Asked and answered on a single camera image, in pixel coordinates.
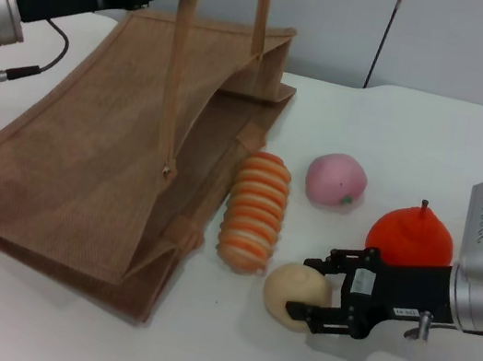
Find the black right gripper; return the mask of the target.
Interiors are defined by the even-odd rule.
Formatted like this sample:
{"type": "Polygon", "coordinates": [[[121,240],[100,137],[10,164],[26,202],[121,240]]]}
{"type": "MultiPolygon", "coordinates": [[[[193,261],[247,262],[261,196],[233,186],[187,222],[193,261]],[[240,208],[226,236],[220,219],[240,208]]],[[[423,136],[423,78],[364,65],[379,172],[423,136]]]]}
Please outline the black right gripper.
{"type": "Polygon", "coordinates": [[[289,301],[292,320],[306,322],[311,333],[349,335],[364,339],[385,320],[420,320],[454,324],[450,304],[452,268],[391,266],[377,250],[331,250],[325,259],[308,258],[304,265],[320,274],[345,274],[340,308],[289,301]]]}

